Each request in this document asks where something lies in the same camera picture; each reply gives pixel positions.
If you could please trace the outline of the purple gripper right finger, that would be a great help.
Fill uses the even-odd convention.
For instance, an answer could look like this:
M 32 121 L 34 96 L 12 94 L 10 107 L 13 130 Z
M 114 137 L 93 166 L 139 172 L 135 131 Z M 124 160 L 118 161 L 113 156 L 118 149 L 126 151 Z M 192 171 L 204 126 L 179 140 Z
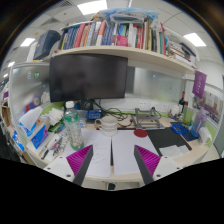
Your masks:
M 154 181 L 153 174 L 160 162 L 160 157 L 138 145 L 134 146 L 134 157 L 144 184 L 147 185 L 152 183 Z

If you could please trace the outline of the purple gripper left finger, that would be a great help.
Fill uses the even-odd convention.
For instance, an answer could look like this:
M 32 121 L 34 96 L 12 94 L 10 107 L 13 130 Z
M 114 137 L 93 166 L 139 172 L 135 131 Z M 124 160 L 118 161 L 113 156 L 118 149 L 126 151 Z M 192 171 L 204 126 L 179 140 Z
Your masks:
M 66 160 L 74 174 L 74 184 L 78 186 L 82 185 L 92 157 L 92 145 L 84 147 L 83 149 L 80 149 L 66 157 Z

